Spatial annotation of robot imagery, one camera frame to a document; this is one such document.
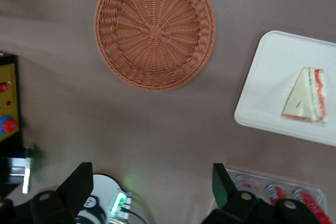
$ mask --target screw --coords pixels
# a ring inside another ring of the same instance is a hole
[[[284,205],[289,209],[296,209],[296,205],[292,201],[286,200]]]
[[[242,193],[240,195],[244,200],[251,200],[252,199],[252,196],[248,193]]]

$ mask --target white plate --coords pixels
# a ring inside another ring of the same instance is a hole
[[[327,123],[281,116],[302,68],[323,68]],[[237,123],[336,146],[336,44],[281,31],[260,40],[235,111]]]

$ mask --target red button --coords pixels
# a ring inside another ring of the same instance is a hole
[[[0,92],[5,92],[7,91],[7,83],[0,83]]]
[[[5,133],[12,133],[17,127],[17,122],[14,119],[7,119],[1,127],[1,130]]]

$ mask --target cable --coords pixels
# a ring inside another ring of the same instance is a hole
[[[129,211],[129,213],[137,216],[140,220],[142,220],[143,223],[148,224],[140,215],[136,214],[135,212]]]

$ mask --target wicker basket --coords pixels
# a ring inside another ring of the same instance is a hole
[[[95,32],[117,76],[140,89],[166,91],[204,68],[215,25],[210,0],[99,0]]]

